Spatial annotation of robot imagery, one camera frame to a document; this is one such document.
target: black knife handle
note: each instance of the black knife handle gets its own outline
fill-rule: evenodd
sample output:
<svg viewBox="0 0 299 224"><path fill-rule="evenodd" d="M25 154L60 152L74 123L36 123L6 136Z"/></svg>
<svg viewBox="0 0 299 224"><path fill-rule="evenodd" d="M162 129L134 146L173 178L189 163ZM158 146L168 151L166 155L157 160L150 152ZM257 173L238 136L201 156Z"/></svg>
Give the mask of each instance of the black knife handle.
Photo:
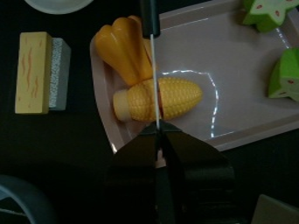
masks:
<svg viewBox="0 0 299 224"><path fill-rule="evenodd" d="M140 14L142 24L142 36L149 39L160 36L160 18L156 8L156 0L140 0Z"/></svg>

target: white object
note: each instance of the white object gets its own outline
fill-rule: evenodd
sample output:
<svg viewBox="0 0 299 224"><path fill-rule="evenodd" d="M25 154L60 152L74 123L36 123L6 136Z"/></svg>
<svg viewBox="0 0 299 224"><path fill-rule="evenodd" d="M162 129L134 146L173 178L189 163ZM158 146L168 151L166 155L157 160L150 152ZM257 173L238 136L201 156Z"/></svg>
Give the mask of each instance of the white object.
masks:
<svg viewBox="0 0 299 224"><path fill-rule="evenodd" d="M297 224L299 208L260 194L250 224Z"/></svg>
<svg viewBox="0 0 299 224"><path fill-rule="evenodd" d="M93 0L24 0L37 11L68 14L82 9Z"/></svg>
<svg viewBox="0 0 299 224"><path fill-rule="evenodd" d="M61 38L52 39L49 110L66 106L70 48Z"/></svg>

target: orange toy pepper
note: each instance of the orange toy pepper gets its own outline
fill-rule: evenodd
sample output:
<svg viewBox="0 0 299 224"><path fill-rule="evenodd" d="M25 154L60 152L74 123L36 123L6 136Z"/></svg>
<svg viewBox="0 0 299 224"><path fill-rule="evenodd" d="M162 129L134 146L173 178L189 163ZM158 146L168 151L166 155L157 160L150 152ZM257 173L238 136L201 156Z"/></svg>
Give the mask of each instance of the orange toy pepper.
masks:
<svg viewBox="0 0 299 224"><path fill-rule="evenodd" d="M142 38L141 22L136 16L120 17L104 25L94 37L100 58L110 65L128 86L152 78L148 40Z"/></svg>

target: toy food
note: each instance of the toy food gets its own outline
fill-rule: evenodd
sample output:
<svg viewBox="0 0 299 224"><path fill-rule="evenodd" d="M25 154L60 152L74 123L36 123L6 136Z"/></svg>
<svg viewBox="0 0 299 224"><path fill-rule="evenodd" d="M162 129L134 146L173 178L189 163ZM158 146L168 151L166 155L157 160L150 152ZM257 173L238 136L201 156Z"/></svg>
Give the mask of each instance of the toy food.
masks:
<svg viewBox="0 0 299 224"><path fill-rule="evenodd" d="M275 64L268 84L268 97L291 97L299 102L299 48L285 49Z"/></svg>
<svg viewBox="0 0 299 224"><path fill-rule="evenodd" d="M285 13L299 5L299 0L244 0L246 15L244 25L256 25L260 32L269 32L285 20Z"/></svg>
<svg viewBox="0 0 299 224"><path fill-rule="evenodd" d="M161 105L160 115L169 120L185 114L201 100L201 89L189 80L162 77L157 79ZM113 95L116 118L121 122L136 120L154 121L154 87L153 79L145 80L128 90L120 90Z"/></svg>
<svg viewBox="0 0 299 224"><path fill-rule="evenodd" d="M16 114L46 114L52 74L52 37L44 31L20 35Z"/></svg>
<svg viewBox="0 0 299 224"><path fill-rule="evenodd" d="M120 17L112 25L104 25L97 31L94 45L97 55L128 86L152 78L150 48L148 40L142 38L138 17Z"/></svg>

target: plastic toy vegetable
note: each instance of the plastic toy vegetable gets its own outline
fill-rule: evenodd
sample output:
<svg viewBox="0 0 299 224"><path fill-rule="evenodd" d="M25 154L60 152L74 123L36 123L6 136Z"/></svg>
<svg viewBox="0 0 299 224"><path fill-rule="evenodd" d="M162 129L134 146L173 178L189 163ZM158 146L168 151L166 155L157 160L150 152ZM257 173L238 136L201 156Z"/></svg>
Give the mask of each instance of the plastic toy vegetable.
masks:
<svg viewBox="0 0 299 224"><path fill-rule="evenodd" d="M289 97L299 102L299 48L288 48L275 64L268 83L268 97Z"/></svg>
<svg viewBox="0 0 299 224"><path fill-rule="evenodd" d="M142 38L138 17L120 17L112 25L104 25L97 31L94 44L97 55L128 86L152 78L149 42Z"/></svg>
<svg viewBox="0 0 299 224"><path fill-rule="evenodd" d="M160 115L164 120L185 114L201 100L201 89L196 83L182 78L164 77L158 80ZM116 118L121 122L136 120L154 121L153 79L145 80L128 90L113 95Z"/></svg>
<svg viewBox="0 0 299 224"><path fill-rule="evenodd" d="M269 32L285 20L285 13L299 5L299 0L244 0L246 16L244 25L256 25L260 32Z"/></svg>

